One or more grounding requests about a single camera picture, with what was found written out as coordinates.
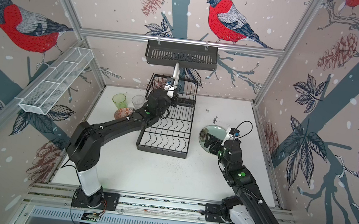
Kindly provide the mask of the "pale green plate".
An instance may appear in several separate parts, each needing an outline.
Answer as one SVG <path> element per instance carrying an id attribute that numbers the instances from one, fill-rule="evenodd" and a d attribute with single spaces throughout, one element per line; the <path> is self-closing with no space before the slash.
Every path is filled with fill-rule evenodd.
<path id="1" fill-rule="evenodd" d="M 217 155 L 226 136 L 224 128 L 217 125 L 209 125 L 199 132 L 200 146 L 208 153 Z"/>

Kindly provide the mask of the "white plate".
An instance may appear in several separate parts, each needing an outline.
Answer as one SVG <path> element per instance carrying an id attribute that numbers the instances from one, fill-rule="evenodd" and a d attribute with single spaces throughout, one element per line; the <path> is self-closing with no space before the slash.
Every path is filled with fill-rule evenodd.
<path id="1" fill-rule="evenodd" d="M 180 76 L 180 64 L 177 62 L 175 67 L 174 67 L 174 73 L 173 73 L 173 83 L 172 86 L 170 86 L 168 91 L 173 91 L 177 88 L 178 84 L 179 84 L 179 76 Z"/>

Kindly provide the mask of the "clear drinking glass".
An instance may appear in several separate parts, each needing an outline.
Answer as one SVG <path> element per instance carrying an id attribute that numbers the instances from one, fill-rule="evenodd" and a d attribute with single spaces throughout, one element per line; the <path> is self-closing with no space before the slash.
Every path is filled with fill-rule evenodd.
<path id="1" fill-rule="evenodd" d="M 133 107 L 135 110 L 142 108 L 143 105 L 145 104 L 145 102 L 146 102 L 146 99 L 142 95 L 135 95 L 132 98 L 132 103 L 133 103 Z"/>

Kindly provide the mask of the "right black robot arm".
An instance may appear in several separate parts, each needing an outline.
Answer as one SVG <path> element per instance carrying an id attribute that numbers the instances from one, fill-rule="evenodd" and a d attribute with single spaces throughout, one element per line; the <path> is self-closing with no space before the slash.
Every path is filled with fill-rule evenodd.
<path id="1" fill-rule="evenodd" d="M 244 166 L 241 142 L 236 139 L 222 141 L 207 134 L 200 139 L 205 150 L 215 154 L 233 196 L 222 199 L 219 205 L 206 204 L 201 214 L 207 222 L 226 224 L 279 224 L 261 195 L 255 177 Z"/>

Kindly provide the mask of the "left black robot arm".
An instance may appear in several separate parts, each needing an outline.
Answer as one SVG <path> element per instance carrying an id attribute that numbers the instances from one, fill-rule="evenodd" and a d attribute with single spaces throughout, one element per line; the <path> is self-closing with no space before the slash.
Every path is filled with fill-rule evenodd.
<path id="1" fill-rule="evenodd" d="M 103 188 L 96 169 L 101 147 L 113 139 L 153 126 L 171 106 L 177 105 L 177 100 L 166 90 L 155 89 L 149 93 L 147 102 L 131 115 L 99 124 L 85 121 L 76 127 L 66 152 L 76 168 L 80 193 L 87 199 L 87 207 L 97 208 L 103 201 Z"/>

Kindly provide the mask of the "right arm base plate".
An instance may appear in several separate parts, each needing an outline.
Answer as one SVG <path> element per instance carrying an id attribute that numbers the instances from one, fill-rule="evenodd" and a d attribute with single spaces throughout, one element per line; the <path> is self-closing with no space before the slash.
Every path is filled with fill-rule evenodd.
<path id="1" fill-rule="evenodd" d="M 246 213 L 246 208 L 242 205 L 226 206 L 224 204 L 206 204 L 200 214 L 205 216 L 207 222 L 217 222 L 225 224 L 246 224 L 251 221 L 251 217 Z"/>

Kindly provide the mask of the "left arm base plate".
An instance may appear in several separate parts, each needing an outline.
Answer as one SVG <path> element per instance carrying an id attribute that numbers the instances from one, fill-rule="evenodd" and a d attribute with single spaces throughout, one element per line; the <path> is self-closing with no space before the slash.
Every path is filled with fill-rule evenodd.
<path id="1" fill-rule="evenodd" d="M 76 208 L 90 208 L 98 210 L 115 211 L 121 195 L 117 193 L 98 191 L 87 196 L 81 188 L 74 192 L 71 206 Z"/>

